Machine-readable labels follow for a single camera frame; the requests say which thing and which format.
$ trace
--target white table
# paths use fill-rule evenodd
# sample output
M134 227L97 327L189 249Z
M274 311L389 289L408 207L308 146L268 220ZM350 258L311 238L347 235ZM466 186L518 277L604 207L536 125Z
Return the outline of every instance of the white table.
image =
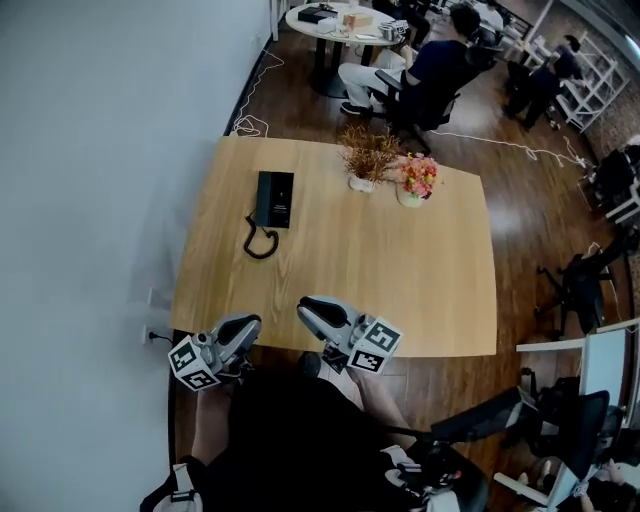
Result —
M289 25L293 30L301 32L307 36L315 37L317 40L315 65L310 80L313 89L324 96L329 96L331 98L344 98L344 84L338 76L338 66L340 66L340 60L342 58L342 46L345 43L365 45L362 52L362 65L368 66L371 62L371 55L373 53L374 46L391 46L395 44L384 39L378 29L380 23L393 21L393 18L368 7L350 7L347 3L330 2L329 5L331 8L338 13L336 18L336 30L327 34L320 34L318 33L317 25L315 23L298 20L298 13L300 11L309 7L317 7L319 5L319 3L311 3L294 7L287 13L287 25ZM342 24L343 17L345 14L356 13L367 14L373 17L373 22L371 25L356 27L353 31L347 31L346 27ZM358 34L369 34L376 38L366 40L358 39L356 37ZM324 56L327 41L333 41L334 44L331 65L328 69L325 69Z
M597 391L609 392L609 404L618 405L622 391L625 363L625 330L588 335L584 339L553 341L549 343L527 343L518 345L517 352L547 352L555 350L582 349L582 371L580 374L580 394L589 395ZM589 470L587 479L597 471ZM560 503L571 495L578 482L576 476L564 464L560 465L556 482L549 495L519 483L502 473L493 476L496 482L513 489L518 494L546 507L547 512L555 512Z

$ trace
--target white pants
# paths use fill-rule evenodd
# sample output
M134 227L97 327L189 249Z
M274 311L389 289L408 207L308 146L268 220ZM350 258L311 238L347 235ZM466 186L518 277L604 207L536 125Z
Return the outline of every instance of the white pants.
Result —
M384 69L389 76L400 81L405 60L397 53L384 49L371 67L347 62L338 68L338 74L347 88L349 103L354 107L371 108L369 89L388 93L388 87L376 76L379 69Z

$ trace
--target round table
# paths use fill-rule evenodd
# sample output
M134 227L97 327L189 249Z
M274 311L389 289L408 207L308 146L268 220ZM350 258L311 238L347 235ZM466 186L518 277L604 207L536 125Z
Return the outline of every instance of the round table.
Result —
M338 12L338 16L336 18L336 29L328 34L319 34L315 23L298 20L298 13L300 11L309 7L317 7L319 5L320 3L303 4L291 9L286 16L287 25L289 25L293 30L315 37L317 40L315 64L310 78L313 90L331 98L344 98L344 84L338 76L338 66L340 66L340 59L342 57L342 46L344 43L365 45L362 52L362 65L368 66L371 62L371 55L373 53L374 46L391 46L396 44L384 39L378 29L380 23L393 21L393 18L368 7L350 7L349 4L346 3L330 2L329 6L331 6L334 11ZM345 14L356 13L368 14L373 17L373 21L370 25L356 27L353 31L347 31L345 26L342 24L343 16ZM376 36L376 39L358 39L356 37L357 34L369 34ZM333 41L333 55L331 57L331 65L328 69L325 69L324 56L327 41Z

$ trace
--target flower pot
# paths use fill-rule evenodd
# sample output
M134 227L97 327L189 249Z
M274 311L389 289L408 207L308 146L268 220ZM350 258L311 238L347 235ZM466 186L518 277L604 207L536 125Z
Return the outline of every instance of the flower pot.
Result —
M400 183L396 184L396 197L400 204L407 208L419 208L425 201L420 196L407 192Z
M373 192L375 183L368 180L363 180L355 175L351 175L351 177L349 178L349 186L353 190L364 192L365 194L370 194L371 192Z

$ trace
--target white shelf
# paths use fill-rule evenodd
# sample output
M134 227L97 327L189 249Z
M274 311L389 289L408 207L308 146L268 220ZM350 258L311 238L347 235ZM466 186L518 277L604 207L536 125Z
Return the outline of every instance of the white shelf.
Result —
M578 53L578 62L583 66L585 78L595 80L585 80L585 87L577 87L565 81L563 92L570 98L561 93L556 99L566 115L567 123L573 123L584 131L616 99L629 83L629 79L620 72L618 62L598 48L586 32L580 42L582 50Z

